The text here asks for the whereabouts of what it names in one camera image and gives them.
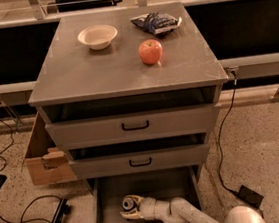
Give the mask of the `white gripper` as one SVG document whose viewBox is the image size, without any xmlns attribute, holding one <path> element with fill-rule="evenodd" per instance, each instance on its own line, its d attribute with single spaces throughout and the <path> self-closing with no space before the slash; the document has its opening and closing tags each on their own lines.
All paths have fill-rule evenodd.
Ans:
<svg viewBox="0 0 279 223">
<path fill-rule="evenodd" d="M 157 200 L 154 198 L 146 197 L 142 200 L 142 197 L 139 195 L 126 195 L 126 197 L 131 197 L 135 204 L 137 202 L 141 202 L 139 208 L 129 210 L 129 211 L 121 211 L 120 214 L 125 219 L 137 220 L 137 219 L 144 219 L 144 220 L 154 220 L 155 219 L 155 204 Z"/>
</svg>

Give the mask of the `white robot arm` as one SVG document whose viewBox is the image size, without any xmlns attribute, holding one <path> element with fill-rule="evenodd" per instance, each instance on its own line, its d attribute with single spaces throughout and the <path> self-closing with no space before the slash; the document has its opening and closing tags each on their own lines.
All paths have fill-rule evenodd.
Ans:
<svg viewBox="0 0 279 223">
<path fill-rule="evenodd" d="M 163 223 L 220 223 L 181 197 L 161 201 L 152 197 L 126 195 L 122 201 L 120 214 L 125 219 L 159 220 Z M 244 205 L 233 207 L 224 222 L 266 223 L 257 211 Z"/>
</svg>

